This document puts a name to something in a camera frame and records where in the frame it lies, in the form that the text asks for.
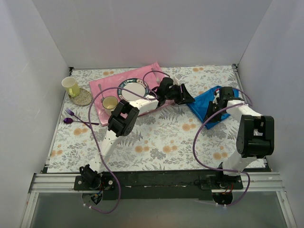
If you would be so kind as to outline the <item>blue cloth napkin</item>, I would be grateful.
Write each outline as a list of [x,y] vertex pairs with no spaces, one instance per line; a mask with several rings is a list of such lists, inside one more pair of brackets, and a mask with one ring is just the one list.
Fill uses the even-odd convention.
[[[208,109],[208,105],[209,105],[209,101],[213,101],[214,99],[214,92],[216,92],[217,90],[219,90],[221,88],[221,86],[215,86],[209,90],[207,90],[206,92],[200,94],[199,96],[195,97],[195,102],[187,104],[188,107],[190,108],[190,110],[199,118],[199,120],[201,120],[201,122],[204,122],[204,118],[206,116],[207,113],[207,109]],[[221,116],[221,121],[227,119],[228,117],[230,117],[229,114],[225,113]],[[212,127],[214,127],[215,125],[217,125],[219,122],[214,122],[212,123],[211,121],[209,121],[205,127],[206,129],[211,129]]]

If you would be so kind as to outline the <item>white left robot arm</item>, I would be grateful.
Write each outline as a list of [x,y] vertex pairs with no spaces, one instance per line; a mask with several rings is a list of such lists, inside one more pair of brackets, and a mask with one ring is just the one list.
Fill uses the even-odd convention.
[[167,100],[173,100],[178,105],[190,104],[195,101],[184,84],[179,84],[176,79],[170,77],[164,77],[159,86],[153,90],[148,90],[149,94],[146,96],[141,96],[128,89],[126,91],[139,99],[130,102],[122,99],[118,102],[108,119],[108,129],[102,145],[96,141],[98,155],[86,166],[80,167],[82,182],[91,190],[105,187],[101,179],[102,172],[110,170],[105,160],[110,158],[121,139],[131,133],[138,116],[155,111],[162,107]]

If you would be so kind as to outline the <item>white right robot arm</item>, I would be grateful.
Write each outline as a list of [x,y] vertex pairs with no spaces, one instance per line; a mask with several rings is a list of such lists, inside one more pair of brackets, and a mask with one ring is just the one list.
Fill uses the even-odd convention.
[[214,92],[209,102],[204,121],[217,123],[227,113],[239,122],[236,151],[219,168],[222,173],[215,176],[215,184],[225,189],[232,183],[231,176],[238,176],[250,163],[274,152],[275,120],[249,107],[235,96],[232,87],[222,87]]

